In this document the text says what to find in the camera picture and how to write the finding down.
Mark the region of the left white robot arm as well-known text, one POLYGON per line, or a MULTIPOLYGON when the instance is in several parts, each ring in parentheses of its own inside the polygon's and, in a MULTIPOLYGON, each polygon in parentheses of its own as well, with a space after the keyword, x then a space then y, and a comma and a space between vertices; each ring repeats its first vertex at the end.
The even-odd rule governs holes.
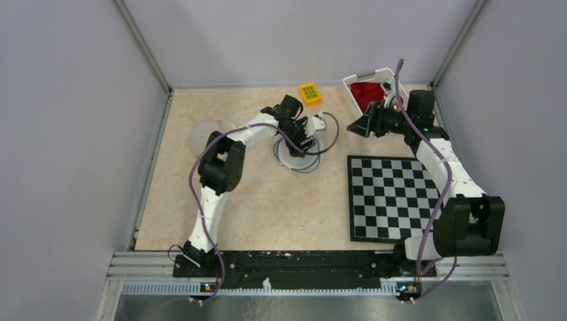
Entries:
POLYGON ((180 268, 190 268, 198 276, 209 275, 217 255, 217 233, 230 193, 243 176, 246 152, 277 135, 285 141, 292 157, 304 158, 314 146, 315 133, 326 128, 321 114, 301 116, 302 103, 289 95, 280 104, 262 108, 249 122, 225 133, 218 130, 208 138, 190 175, 199 175, 201 191, 190 190, 197 199, 195 226, 175 258, 180 268))

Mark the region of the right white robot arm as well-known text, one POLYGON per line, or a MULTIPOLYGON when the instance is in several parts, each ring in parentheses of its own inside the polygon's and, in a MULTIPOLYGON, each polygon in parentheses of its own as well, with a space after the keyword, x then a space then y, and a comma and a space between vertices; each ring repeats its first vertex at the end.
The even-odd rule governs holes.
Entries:
POLYGON ((405 249, 392 257, 394 271, 409 276, 419 267, 419 260, 495 254, 505 214, 503 199, 488 195, 475 183, 454 153, 447 132, 434 124, 432 92, 413 90, 408 98, 397 101, 406 108, 396 111, 383 102, 371 102, 346 128, 364 138, 403 136, 440 193, 434 221, 426 225, 424 236, 404 241, 405 249))

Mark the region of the red satin bra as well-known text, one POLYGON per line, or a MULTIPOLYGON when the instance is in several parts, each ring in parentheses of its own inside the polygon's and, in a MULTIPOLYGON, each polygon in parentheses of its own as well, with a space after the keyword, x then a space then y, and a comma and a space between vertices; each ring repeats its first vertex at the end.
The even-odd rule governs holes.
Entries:
POLYGON ((350 92, 363 114, 371 102, 382 102, 386 97, 380 83, 374 82, 355 82, 350 85, 350 92))

